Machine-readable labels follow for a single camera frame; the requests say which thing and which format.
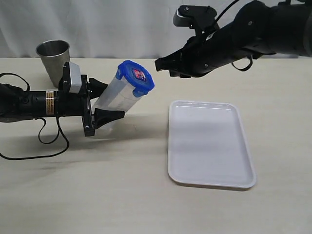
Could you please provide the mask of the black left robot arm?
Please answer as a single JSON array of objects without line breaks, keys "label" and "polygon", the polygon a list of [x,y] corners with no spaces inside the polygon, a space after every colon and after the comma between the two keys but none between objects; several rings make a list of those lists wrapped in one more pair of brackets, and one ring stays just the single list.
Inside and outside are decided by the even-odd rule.
[{"label": "black left robot arm", "polygon": [[95,135],[96,129],[124,118],[122,110],[92,109],[91,100],[98,98],[107,84],[81,74],[80,67],[66,62],[57,90],[23,90],[10,84],[0,86],[0,120],[10,123],[44,117],[81,117],[84,134]]}]

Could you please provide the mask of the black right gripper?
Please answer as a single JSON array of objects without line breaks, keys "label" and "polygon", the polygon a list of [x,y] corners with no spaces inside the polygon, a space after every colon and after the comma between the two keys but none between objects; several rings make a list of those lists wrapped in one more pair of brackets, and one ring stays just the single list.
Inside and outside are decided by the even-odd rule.
[{"label": "black right gripper", "polygon": [[168,70],[170,77],[202,77],[234,60],[234,44],[229,33],[217,31],[202,45],[181,48],[155,60],[156,71]]}]

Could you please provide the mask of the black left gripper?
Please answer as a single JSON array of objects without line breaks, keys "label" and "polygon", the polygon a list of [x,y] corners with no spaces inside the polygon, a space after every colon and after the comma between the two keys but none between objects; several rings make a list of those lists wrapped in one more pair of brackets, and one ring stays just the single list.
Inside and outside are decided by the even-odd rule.
[{"label": "black left gripper", "polygon": [[91,99],[101,96],[108,84],[95,78],[87,79],[87,75],[81,73],[82,87],[78,94],[69,93],[70,75],[69,62],[63,66],[63,75],[58,84],[57,114],[62,117],[81,117],[84,135],[95,135],[95,129],[110,122],[124,118],[126,112],[118,110],[102,110],[96,108],[94,120],[91,110]]}]

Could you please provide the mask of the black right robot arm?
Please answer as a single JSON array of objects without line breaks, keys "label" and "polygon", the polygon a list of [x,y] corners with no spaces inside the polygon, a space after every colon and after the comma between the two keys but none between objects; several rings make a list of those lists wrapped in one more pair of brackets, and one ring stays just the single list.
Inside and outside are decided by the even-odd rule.
[{"label": "black right robot arm", "polygon": [[172,77],[200,78],[241,59],[253,62],[265,55],[312,55],[312,3],[289,0],[269,7],[253,0],[234,20],[220,27],[221,15],[210,6],[182,5],[173,23],[195,31],[179,50],[155,60],[157,71]]}]

